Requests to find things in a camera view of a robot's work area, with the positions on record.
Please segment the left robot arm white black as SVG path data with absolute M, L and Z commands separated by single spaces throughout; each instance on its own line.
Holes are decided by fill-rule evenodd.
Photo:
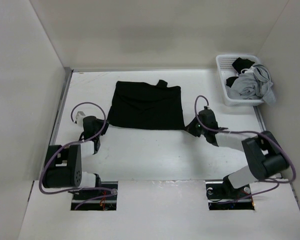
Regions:
M 65 148 L 61 145 L 48 147 L 44 162 L 47 170 L 43 174 L 42 185 L 46 189 L 85 187 L 86 195 L 95 200 L 102 195 L 102 186 L 98 184 L 96 174 L 83 172 L 82 160 L 98 153 L 101 141 L 96 134 L 104 135 L 109 122 L 78 111 L 75 123 L 83 127 L 79 143 Z

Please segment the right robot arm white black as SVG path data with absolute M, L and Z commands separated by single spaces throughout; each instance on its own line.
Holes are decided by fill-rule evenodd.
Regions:
M 230 131 L 218 125 L 214 112 L 207 106 L 185 127 L 185 131 L 194 137 L 204 136 L 215 147 L 234 149 L 245 155 L 245 167 L 225 176 L 218 186 L 207 188 L 210 200 L 235 199 L 249 184 L 269 181 L 271 176 L 290 167 L 287 157 L 270 131 Z

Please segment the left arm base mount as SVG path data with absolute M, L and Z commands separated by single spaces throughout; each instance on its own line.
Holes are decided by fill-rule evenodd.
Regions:
M 117 210 L 117 195 L 109 196 L 111 193 L 107 190 L 81 190 L 72 195 L 71 200 L 71 211 L 116 211 Z M 85 202 L 80 205 L 77 209 L 76 207 L 91 198 L 98 197 Z

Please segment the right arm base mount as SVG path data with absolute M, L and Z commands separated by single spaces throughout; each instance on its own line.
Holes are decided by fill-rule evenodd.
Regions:
M 208 181 L 205 186 L 208 208 L 211 211 L 255 210 L 251 196 L 243 199 L 251 194 L 249 185 L 226 190 L 222 181 Z

